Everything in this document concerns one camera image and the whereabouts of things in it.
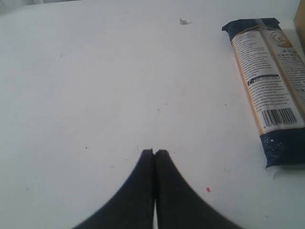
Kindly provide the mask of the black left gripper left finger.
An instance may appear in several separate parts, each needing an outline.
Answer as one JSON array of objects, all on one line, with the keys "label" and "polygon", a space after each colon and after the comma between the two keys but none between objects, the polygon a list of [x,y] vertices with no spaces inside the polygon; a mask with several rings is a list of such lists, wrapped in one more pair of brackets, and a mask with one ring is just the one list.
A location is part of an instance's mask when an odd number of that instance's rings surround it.
[{"label": "black left gripper left finger", "polygon": [[154,199],[154,154],[152,149],[145,149],[114,196],[76,228],[152,229]]}]

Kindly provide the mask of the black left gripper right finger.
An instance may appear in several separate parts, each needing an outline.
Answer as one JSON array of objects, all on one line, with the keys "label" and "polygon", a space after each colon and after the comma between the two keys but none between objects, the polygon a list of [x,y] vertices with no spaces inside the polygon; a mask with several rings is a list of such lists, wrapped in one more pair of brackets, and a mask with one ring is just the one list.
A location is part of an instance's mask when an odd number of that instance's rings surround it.
[{"label": "black left gripper right finger", "polygon": [[160,229],[234,229],[184,180],[168,151],[155,153],[156,211]]}]

